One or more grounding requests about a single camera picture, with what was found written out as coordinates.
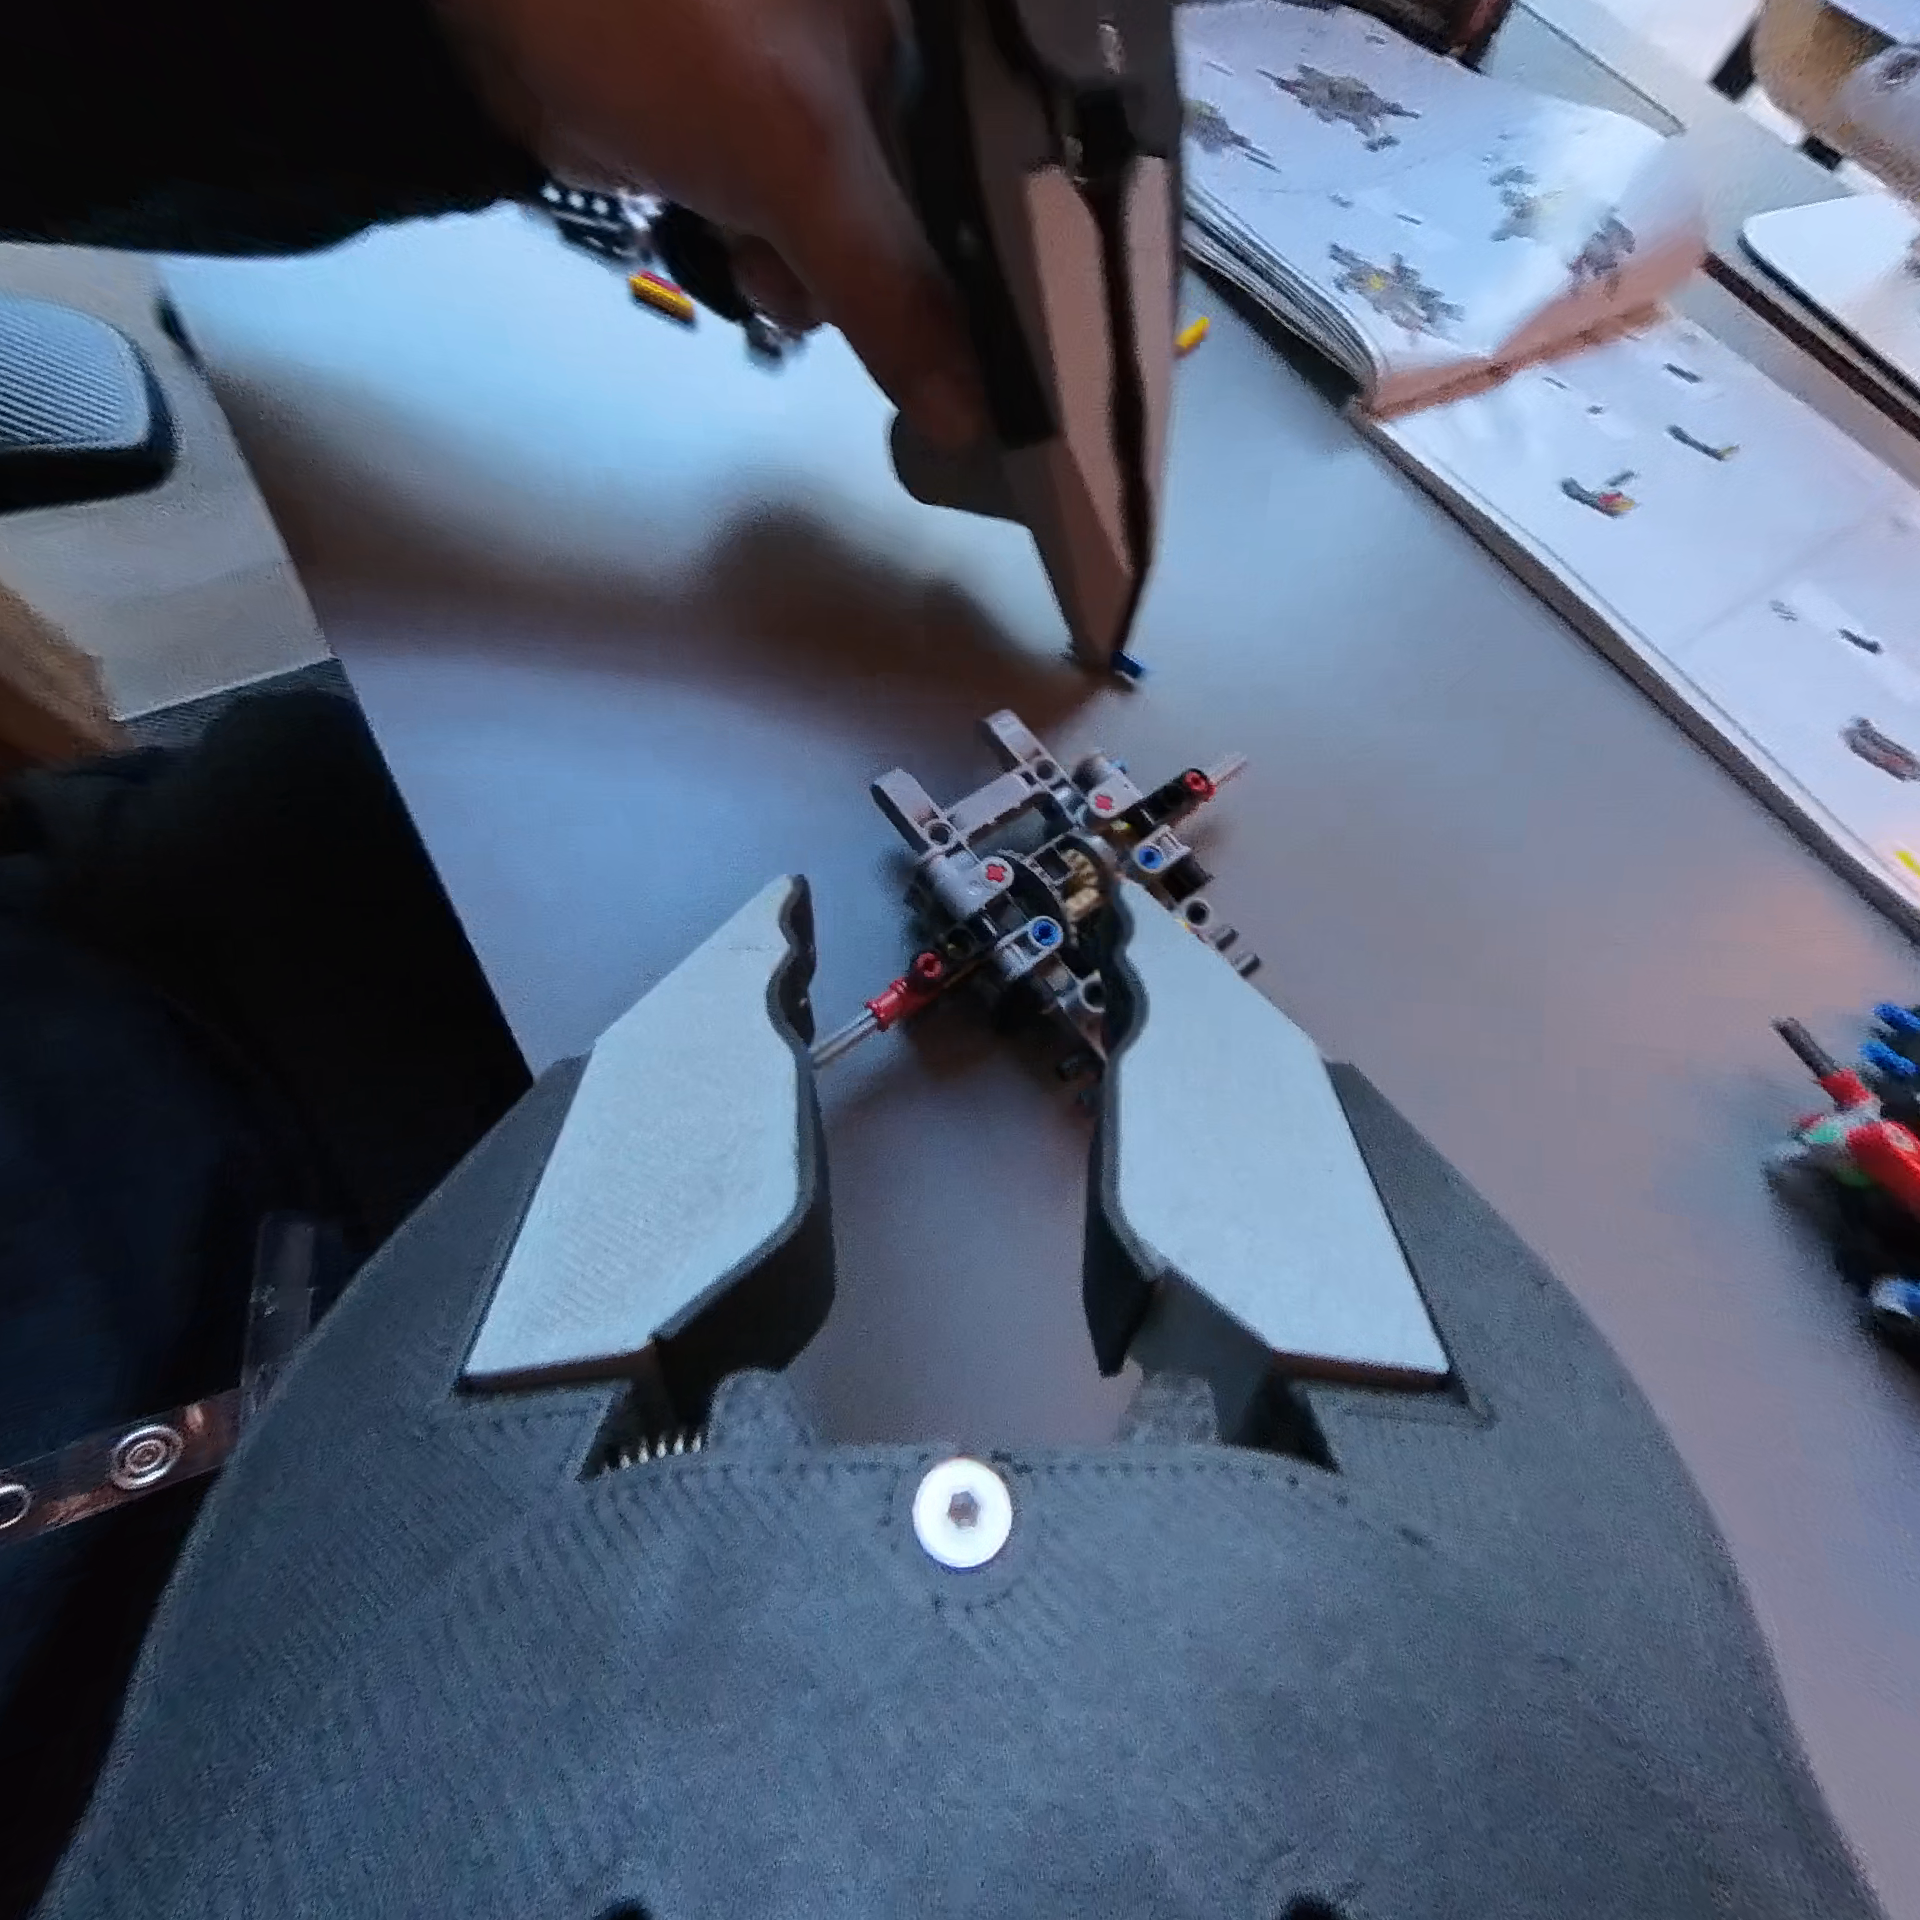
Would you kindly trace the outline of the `person's left hand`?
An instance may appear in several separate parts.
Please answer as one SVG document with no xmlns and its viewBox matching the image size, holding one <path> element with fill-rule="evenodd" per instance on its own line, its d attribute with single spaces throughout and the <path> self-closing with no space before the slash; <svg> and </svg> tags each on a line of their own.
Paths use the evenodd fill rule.
<svg viewBox="0 0 1920 1920">
<path fill-rule="evenodd" d="M 896 174 L 898 4 L 451 3 L 491 118 L 554 177 L 655 192 L 739 244 L 752 300 L 840 329 L 928 442 L 988 407 L 953 289 Z"/>
</svg>

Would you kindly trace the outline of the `open instruction booklet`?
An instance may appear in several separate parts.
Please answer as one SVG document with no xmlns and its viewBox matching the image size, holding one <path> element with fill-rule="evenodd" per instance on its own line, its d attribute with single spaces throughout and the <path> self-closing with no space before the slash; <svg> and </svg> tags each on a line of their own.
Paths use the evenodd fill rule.
<svg viewBox="0 0 1920 1920">
<path fill-rule="evenodd" d="M 1673 311 L 1679 140 L 1340 4 L 1177 9 L 1192 256 L 1907 930 L 1916 482 Z"/>
</svg>

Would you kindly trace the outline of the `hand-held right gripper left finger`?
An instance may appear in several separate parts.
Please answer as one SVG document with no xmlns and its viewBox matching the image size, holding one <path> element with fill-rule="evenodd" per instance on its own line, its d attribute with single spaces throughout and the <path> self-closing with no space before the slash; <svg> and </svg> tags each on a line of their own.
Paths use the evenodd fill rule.
<svg viewBox="0 0 1920 1920">
<path fill-rule="evenodd" d="M 465 1363 L 473 1388 L 782 1371 L 835 1294 L 802 875 L 771 881 L 585 1056 Z"/>
</svg>

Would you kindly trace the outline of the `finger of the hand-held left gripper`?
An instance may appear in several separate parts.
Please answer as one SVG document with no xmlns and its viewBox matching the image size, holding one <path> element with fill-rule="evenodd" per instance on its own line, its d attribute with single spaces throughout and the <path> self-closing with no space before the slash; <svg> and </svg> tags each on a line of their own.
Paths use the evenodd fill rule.
<svg viewBox="0 0 1920 1920">
<path fill-rule="evenodd" d="M 1022 152 L 986 179 L 991 234 L 1040 422 L 1001 472 L 1092 671 L 1127 654 L 1155 566 L 1155 163 L 1080 179 Z"/>
<path fill-rule="evenodd" d="M 1126 482 L 1137 594 L 1155 567 L 1161 536 L 1183 214 L 1177 163 L 1152 153 L 1137 159 L 1126 184 Z"/>
</svg>

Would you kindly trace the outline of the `white flat board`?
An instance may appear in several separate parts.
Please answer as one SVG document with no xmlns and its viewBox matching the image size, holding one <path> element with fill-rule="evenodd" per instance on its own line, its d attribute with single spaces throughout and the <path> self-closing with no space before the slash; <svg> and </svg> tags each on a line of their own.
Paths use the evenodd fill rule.
<svg viewBox="0 0 1920 1920">
<path fill-rule="evenodd" d="M 1708 270 L 1801 353 L 1889 411 L 1919 403 L 1919 218 L 1887 191 L 1718 210 Z"/>
</svg>

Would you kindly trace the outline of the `person's dark trouser leg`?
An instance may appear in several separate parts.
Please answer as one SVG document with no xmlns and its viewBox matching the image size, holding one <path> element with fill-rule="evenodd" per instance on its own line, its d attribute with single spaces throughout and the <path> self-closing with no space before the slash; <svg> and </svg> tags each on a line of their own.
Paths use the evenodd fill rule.
<svg viewBox="0 0 1920 1920">
<path fill-rule="evenodd" d="M 334 690 L 7 780 L 3 936 L 7 1467 L 239 1385 L 263 1231 L 330 1298 L 531 1083 Z"/>
</svg>

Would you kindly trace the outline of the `heap of dark toy bricks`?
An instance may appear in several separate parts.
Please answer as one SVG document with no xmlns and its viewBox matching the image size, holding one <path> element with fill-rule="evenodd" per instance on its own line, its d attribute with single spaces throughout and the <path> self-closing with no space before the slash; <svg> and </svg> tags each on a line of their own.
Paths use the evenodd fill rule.
<svg viewBox="0 0 1920 1920">
<path fill-rule="evenodd" d="M 655 192 L 602 191 L 559 179 L 543 182 L 534 209 L 559 240 L 626 286 L 641 270 L 686 289 L 703 316 L 731 326 L 748 356 L 780 368 L 806 345 L 806 334 L 782 326 L 736 282 L 730 240 L 703 215 Z"/>
</svg>

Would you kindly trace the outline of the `heap of colourful toy bricks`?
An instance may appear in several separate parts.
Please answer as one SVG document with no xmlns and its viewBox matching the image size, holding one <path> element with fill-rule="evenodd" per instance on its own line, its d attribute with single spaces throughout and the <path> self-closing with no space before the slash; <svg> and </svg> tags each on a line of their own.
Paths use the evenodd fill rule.
<svg viewBox="0 0 1920 1920">
<path fill-rule="evenodd" d="M 1865 1331 L 1919 1364 L 1919 1008 L 1883 1001 L 1854 1062 L 1798 1019 L 1775 1034 L 1824 1105 L 1792 1123 L 1767 1184 L 1824 1244 Z"/>
</svg>

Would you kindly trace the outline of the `beige rounded object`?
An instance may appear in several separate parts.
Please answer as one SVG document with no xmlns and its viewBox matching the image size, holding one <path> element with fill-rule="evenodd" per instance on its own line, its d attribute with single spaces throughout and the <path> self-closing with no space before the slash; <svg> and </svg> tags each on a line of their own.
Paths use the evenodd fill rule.
<svg viewBox="0 0 1920 1920">
<path fill-rule="evenodd" d="M 1790 120 L 1916 199 L 1916 3 L 1764 3 L 1754 56 Z"/>
</svg>

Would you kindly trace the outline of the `grey toy brick model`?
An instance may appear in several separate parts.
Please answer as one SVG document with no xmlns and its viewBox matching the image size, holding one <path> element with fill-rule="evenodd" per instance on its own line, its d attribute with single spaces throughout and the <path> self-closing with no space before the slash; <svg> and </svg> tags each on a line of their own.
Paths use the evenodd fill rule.
<svg viewBox="0 0 1920 1920">
<path fill-rule="evenodd" d="M 932 1007 L 975 996 L 999 1031 L 1049 1034 L 1059 1080 L 1088 1110 L 1112 1050 L 1102 954 L 1121 881 L 1142 882 L 1236 976 L 1259 972 L 1259 956 L 1215 912 L 1211 873 L 1188 838 L 1193 814 L 1244 772 L 1247 758 L 1139 784 L 1104 753 L 1062 760 L 1015 711 L 991 714 L 980 732 L 999 772 L 959 801 L 936 801 L 906 770 L 871 784 L 907 851 L 904 906 L 914 952 L 900 976 L 811 1042 L 810 1056 L 832 1068 Z"/>
</svg>

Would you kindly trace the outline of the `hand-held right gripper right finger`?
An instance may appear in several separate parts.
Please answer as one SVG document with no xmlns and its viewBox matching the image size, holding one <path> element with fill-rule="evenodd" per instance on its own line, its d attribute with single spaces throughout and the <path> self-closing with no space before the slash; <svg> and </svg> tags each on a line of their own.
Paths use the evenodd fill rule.
<svg viewBox="0 0 1920 1920">
<path fill-rule="evenodd" d="M 1112 891 L 1083 1298 L 1115 1375 L 1179 1311 L 1296 1377 L 1440 1385 L 1450 1354 L 1319 1047 L 1144 886 Z"/>
</svg>

